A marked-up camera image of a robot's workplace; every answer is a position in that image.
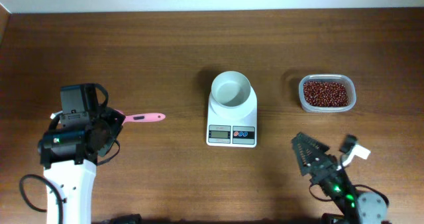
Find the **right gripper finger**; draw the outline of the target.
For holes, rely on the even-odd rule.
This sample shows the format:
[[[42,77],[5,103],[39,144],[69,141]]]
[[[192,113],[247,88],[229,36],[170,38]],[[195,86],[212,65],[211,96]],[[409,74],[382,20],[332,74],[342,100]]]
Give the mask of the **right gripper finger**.
[[[339,148],[339,151],[348,154],[353,147],[357,144],[358,139],[354,135],[346,135],[344,138],[344,141],[342,142],[341,147]]]
[[[312,174],[327,159],[329,146],[305,133],[296,134],[291,145],[302,176]]]

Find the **pink measuring scoop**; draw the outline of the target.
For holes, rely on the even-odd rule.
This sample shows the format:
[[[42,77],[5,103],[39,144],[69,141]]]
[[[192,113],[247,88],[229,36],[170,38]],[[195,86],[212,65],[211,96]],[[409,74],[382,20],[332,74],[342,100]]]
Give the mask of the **pink measuring scoop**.
[[[124,123],[153,123],[166,118],[163,113],[140,113],[134,115],[125,115]]]

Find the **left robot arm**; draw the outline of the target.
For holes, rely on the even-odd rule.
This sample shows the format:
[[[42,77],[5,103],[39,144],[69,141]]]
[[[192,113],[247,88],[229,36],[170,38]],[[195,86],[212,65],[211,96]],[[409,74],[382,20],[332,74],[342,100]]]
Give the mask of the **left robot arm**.
[[[100,84],[64,86],[62,110],[38,143],[48,189],[48,223],[90,223],[91,194],[98,166],[110,161],[124,115],[99,102]]]

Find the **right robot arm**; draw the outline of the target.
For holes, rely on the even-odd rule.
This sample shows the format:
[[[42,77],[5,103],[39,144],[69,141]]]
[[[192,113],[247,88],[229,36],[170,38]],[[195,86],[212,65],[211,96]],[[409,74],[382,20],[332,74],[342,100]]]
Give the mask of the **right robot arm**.
[[[298,133],[291,140],[302,176],[310,176],[310,187],[319,186],[327,199],[315,196],[322,202],[333,202],[340,215],[324,213],[321,223],[384,223],[390,206],[386,195],[362,184],[353,184],[346,168],[355,157],[366,160],[370,150],[361,146],[354,135],[347,135],[337,158],[328,154],[329,147],[322,142]]]

